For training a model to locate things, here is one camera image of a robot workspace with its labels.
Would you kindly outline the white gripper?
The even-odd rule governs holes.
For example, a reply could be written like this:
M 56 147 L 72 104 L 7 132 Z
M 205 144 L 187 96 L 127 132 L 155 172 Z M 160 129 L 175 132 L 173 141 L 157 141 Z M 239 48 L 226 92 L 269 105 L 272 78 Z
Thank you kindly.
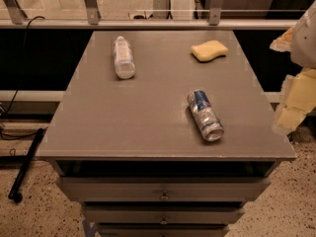
M 316 1 L 295 27 L 273 40 L 270 49 L 288 51 L 294 63 L 308 67 L 296 76 L 287 75 L 281 86 L 272 129 L 277 134 L 288 135 L 316 108 L 316 69 L 313 69 L 316 68 Z

